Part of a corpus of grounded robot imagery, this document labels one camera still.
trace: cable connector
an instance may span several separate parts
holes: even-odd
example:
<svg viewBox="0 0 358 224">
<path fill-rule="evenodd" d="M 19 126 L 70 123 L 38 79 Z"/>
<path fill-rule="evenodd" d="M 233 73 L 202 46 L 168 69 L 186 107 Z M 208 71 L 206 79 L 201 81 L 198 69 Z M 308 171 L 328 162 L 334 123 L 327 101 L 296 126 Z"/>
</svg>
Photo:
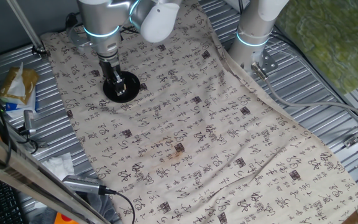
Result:
<svg viewBox="0 0 358 224">
<path fill-rule="evenodd" d="M 268 76 L 266 75 L 266 73 L 261 69 L 261 67 L 258 65 L 258 63 L 254 62 L 251 65 L 251 69 L 258 74 L 259 78 L 261 80 L 263 80 L 264 82 L 266 82 L 266 79 L 268 79 Z"/>
</svg>

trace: blue led ring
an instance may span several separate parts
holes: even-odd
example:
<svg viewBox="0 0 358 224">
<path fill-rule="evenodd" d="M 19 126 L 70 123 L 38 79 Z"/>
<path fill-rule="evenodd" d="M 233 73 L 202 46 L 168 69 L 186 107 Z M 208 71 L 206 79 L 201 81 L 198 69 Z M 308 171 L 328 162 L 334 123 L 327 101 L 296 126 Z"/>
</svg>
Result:
<svg viewBox="0 0 358 224">
<path fill-rule="evenodd" d="M 260 46 L 262 46 L 262 45 L 265 45 L 265 44 L 267 43 L 267 41 L 268 41 L 268 40 L 266 40 L 266 41 L 265 41 L 264 43 L 262 43 L 262 44 L 249 44 L 249 43 L 243 41 L 243 40 L 240 38 L 240 36 L 239 36 L 239 31 L 238 31 L 238 30 L 237 30 L 237 37 L 238 37 L 238 39 L 239 39 L 243 44 L 248 45 L 248 46 L 251 46 L 251 47 L 260 47 Z"/>
<path fill-rule="evenodd" d="M 108 33 L 108 34 L 92 34 L 91 32 L 87 31 L 84 27 L 84 30 L 87 34 L 94 36 L 94 37 L 109 37 L 113 34 L 115 34 L 118 30 L 119 30 L 119 26 L 117 26 L 117 28 L 115 30 L 113 30 L 112 32 Z"/>
</svg>

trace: green fabric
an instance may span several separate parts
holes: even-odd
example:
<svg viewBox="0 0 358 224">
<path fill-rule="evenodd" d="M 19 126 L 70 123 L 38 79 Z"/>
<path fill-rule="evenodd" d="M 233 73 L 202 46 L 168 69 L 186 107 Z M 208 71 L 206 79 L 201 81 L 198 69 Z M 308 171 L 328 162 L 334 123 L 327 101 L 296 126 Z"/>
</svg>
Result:
<svg viewBox="0 0 358 224">
<path fill-rule="evenodd" d="M 358 0 L 290 0 L 277 24 L 339 91 L 358 88 Z"/>
</svg>

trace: cloth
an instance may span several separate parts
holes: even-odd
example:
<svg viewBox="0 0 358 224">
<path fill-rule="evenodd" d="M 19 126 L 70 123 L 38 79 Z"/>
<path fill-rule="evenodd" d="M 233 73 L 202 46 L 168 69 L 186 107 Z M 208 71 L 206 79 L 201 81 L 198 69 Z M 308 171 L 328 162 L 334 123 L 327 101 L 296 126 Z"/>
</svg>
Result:
<svg viewBox="0 0 358 224">
<path fill-rule="evenodd" d="M 291 0 L 276 24 L 343 95 L 358 88 L 358 0 Z"/>
<path fill-rule="evenodd" d="M 77 138 L 137 222 L 342 223 L 356 210 L 345 168 L 225 54 L 197 1 L 161 43 L 122 37 L 121 68 L 141 82 L 124 104 L 104 96 L 95 52 L 42 38 Z"/>
</svg>

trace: gray cable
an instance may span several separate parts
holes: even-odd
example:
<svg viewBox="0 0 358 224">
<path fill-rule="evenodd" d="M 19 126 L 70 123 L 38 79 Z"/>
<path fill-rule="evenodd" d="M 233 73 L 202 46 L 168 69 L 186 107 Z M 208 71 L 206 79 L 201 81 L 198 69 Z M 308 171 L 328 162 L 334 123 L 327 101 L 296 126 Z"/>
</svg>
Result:
<svg viewBox="0 0 358 224">
<path fill-rule="evenodd" d="M 276 97 L 276 99 L 278 101 L 280 101 L 281 103 L 285 104 L 285 105 L 288 105 L 288 106 L 296 106 L 296 107 L 307 107 L 307 106 L 324 106 L 324 105 L 327 105 L 327 106 L 338 106 L 338 107 L 341 107 L 341 108 L 345 108 L 345 109 L 348 109 L 348 110 L 351 110 L 355 113 L 358 114 L 358 109 L 352 107 L 352 106 L 349 106 L 349 105 L 345 105 L 343 103 L 336 103 L 336 102 L 316 102 L 316 103 L 290 103 L 288 101 L 285 101 L 283 98 L 279 97 L 279 95 L 276 93 L 276 91 L 273 89 L 272 87 L 272 84 L 270 84 L 270 81 L 269 79 L 265 79 L 265 83 L 267 85 L 267 87 L 270 89 L 270 91 L 272 92 L 272 94 L 274 95 L 274 97 Z"/>
</svg>

